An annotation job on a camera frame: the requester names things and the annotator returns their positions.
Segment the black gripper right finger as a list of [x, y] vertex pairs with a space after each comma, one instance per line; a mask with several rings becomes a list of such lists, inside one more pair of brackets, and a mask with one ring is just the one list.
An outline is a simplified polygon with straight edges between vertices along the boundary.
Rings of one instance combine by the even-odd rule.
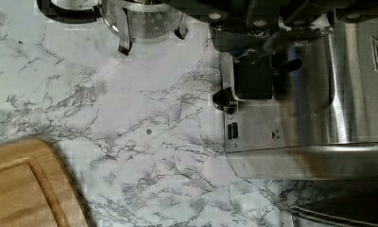
[[280, 8], [278, 31], [287, 35], [327, 35], [339, 21], [358, 24], [378, 18], [378, 0], [288, 0]]

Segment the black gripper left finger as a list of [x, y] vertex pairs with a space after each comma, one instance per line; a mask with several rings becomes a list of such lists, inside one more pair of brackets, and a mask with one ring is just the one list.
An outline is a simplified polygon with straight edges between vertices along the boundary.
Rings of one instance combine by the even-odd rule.
[[261, 49], [272, 28], [268, 0], [164, 0], [184, 14], [209, 25], [220, 52]]

